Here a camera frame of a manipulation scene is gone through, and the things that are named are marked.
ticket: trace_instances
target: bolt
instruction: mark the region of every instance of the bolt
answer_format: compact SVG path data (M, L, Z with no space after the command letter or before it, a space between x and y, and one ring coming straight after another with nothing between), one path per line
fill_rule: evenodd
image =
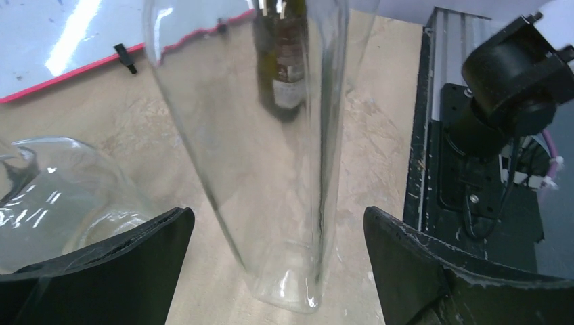
M471 201L473 204L476 204L476 203L478 203L478 202L480 201L480 200L479 200L479 197L476 196L476 194L470 195L470 196L469 196L469 199L470 199L470 201Z

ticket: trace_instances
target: beige tabletop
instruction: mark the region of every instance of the beige tabletop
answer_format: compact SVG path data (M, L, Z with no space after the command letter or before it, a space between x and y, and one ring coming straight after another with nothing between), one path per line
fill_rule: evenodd
M310 316L253 299L144 57L139 74L109 64L0 109L10 141L62 135L93 144L164 209L192 207L196 227L167 324L384 324L363 211L402 216L421 26L377 18L345 102L336 249L323 305Z

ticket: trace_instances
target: red edge strip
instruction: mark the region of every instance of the red edge strip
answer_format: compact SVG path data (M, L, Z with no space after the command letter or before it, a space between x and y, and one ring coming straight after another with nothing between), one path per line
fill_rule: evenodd
M234 21L237 21L237 20L241 20L241 19L247 17L247 16L248 16L249 14L251 14L252 12L254 12L254 10L253 10L253 9L250 9L250 10L244 12L243 14L240 14L240 15L237 16L237 17L230 18L229 21L230 21L230 22L234 22ZM172 49L175 49L175 48L181 46L183 43L185 43L185 41L187 41L189 38L191 38L191 37L193 37L193 36L195 36L195 35L197 35L197 34L200 34L200 33L205 33L205 34L213 33L213 32L215 32L215 31L217 31L217 27L219 27L219 24L216 25L216 27L211 28L211 29L198 29L198 30L194 30L194 31L191 32L190 34L188 34L188 35L184 36L183 38L181 38L181 39L179 40L179 42L177 42L176 44L167 45L166 47L164 47L164 49L163 49L163 51L162 51L162 54L168 52L169 50L172 50ZM142 44L138 44L138 45L135 45L135 46L132 46L132 47L128 48L127 51L128 51L128 53L132 53L132 52L135 52L135 51L139 51L140 49L143 49L143 48L144 48L144 44L142 43ZM6 97L4 97L4 98L0 98L0 104L8 103L8 102L10 102L10 101L12 101L12 100L16 100L16 99L18 99L18 98L20 98L20 97L24 97L25 95L28 95L28 94L30 94L30 93L33 93L33 92L38 91L38 90L41 90L41 89L44 89L44 88L49 87L49 86L51 86L51 85L53 85L53 84L55 84L55 83L59 83L60 81L63 81L63 80L65 80L65 79L68 79L68 78L71 78L71 77L75 77L76 75L78 75L78 74L80 74L80 73L86 72L86 71L91 70L91 69L93 69L93 68L97 68L98 66L101 66L101 65L103 65L103 64L106 64L106 63L108 63L108 62L110 62L110 61L113 61L113 60L117 60L117 59L119 59L119 58L120 58L120 56L119 56L117 53L116 53L116 54L112 54L111 56L108 56L108 57L106 57L106 58L103 58L103 59L100 59L100 60L98 60L98 61L92 62L92 63L90 63L90 64L88 64L88 65L86 65L86 66L82 66L81 68L77 68L76 70L72 70L72 71L70 71L70 72L64 73L64 74L62 74L62 75L60 75L60 76L58 76L58 77L55 77L55 78L50 79L50 80L48 80L48 81L44 81L43 83L39 83L38 85L32 86L32 87L30 87L30 88L26 88L26 89L21 90L21 91L19 91L19 92L17 92L17 93L13 93L13 94L11 94L11 95L8 95L8 96L6 96Z

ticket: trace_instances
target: bottle label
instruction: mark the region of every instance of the bottle label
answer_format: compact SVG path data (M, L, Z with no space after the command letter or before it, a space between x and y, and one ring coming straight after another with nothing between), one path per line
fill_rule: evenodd
M303 65L303 19L276 18L277 76L273 80L275 103L280 108L296 108L305 97Z

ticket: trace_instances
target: transparent glass container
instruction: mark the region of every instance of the transparent glass container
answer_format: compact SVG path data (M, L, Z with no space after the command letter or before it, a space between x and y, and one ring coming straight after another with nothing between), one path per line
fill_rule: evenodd
M350 0L349 5L351 6L351 15L347 35L347 61L345 63L347 69L346 93L355 89L380 0Z
M65 137L0 139L0 274L46 261L159 215L118 165Z
M320 305L334 240L345 0L149 0L146 53L252 294Z

